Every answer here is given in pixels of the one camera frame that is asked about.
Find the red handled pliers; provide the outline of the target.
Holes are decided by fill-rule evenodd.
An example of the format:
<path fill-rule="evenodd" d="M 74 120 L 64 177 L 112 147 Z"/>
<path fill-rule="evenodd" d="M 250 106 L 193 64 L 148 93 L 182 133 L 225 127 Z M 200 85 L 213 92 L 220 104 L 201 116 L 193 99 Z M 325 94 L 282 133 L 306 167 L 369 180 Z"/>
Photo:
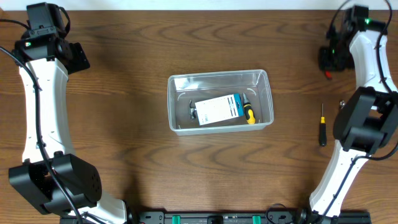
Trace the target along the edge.
<path fill-rule="evenodd" d="M 326 77 L 327 80 L 331 80 L 332 79 L 331 73 L 329 71 L 325 71 L 325 77 Z"/>

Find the stubby yellow black screwdriver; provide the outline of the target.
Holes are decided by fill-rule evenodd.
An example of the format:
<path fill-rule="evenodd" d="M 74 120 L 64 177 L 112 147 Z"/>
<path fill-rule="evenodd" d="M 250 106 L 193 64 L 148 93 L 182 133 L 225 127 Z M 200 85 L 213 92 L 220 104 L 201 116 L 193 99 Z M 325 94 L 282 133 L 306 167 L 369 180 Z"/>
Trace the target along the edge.
<path fill-rule="evenodd" d="M 244 110 L 244 115 L 245 115 L 245 118 L 246 118 L 246 121 L 248 122 L 248 124 L 255 124 L 256 119 L 255 119 L 254 111 L 253 111 L 251 103 L 245 93 L 243 93 L 243 110 Z"/>

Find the small claw hammer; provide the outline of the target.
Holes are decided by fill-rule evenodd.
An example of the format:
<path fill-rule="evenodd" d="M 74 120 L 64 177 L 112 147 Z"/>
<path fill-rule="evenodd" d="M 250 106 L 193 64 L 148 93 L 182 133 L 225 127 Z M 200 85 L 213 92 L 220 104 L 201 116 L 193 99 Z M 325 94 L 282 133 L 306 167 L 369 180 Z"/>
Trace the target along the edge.
<path fill-rule="evenodd" d="M 189 102 L 189 110 L 190 110 L 190 119 L 195 119 L 197 109 L 192 105 L 192 100 Z"/>

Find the blue white cardboard box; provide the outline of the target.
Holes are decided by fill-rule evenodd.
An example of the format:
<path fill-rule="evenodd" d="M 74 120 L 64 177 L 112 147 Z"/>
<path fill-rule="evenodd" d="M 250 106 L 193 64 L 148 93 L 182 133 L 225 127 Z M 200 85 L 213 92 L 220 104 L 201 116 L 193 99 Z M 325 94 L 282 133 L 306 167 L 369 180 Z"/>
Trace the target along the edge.
<path fill-rule="evenodd" d="M 243 104 L 237 93 L 196 102 L 195 108 L 200 126 L 244 115 Z"/>

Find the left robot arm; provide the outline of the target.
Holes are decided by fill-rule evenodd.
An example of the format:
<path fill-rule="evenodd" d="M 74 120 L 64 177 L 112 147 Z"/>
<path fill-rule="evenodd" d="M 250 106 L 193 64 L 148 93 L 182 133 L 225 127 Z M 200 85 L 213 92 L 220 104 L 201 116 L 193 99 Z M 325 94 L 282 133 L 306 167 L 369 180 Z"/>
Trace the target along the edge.
<path fill-rule="evenodd" d="M 66 28 L 39 25 L 15 43 L 11 57 L 24 84 L 27 134 L 22 164 L 9 182 L 39 213 L 62 223 L 130 223 L 125 201 L 102 188 L 95 166 L 76 156 L 68 127 L 66 88 L 89 63 Z"/>

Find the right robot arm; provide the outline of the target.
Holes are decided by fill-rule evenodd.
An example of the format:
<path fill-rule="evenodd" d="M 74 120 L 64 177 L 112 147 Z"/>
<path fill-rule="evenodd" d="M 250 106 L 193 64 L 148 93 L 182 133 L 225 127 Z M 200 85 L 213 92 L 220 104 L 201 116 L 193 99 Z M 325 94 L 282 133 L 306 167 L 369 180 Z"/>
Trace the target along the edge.
<path fill-rule="evenodd" d="M 356 90 L 340 105 L 333 124 L 335 146 L 331 161 L 309 198 L 310 210 L 297 223 L 361 223 L 368 215 L 345 215 L 341 206 L 349 188 L 367 161 L 383 161 L 397 152 L 376 157 L 397 129 L 397 87 L 386 55 L 388 23 L 368 16 L 344 19 L 340 31 L 328 32 L 318 63 L 324 72 L 355 71 Z"/>

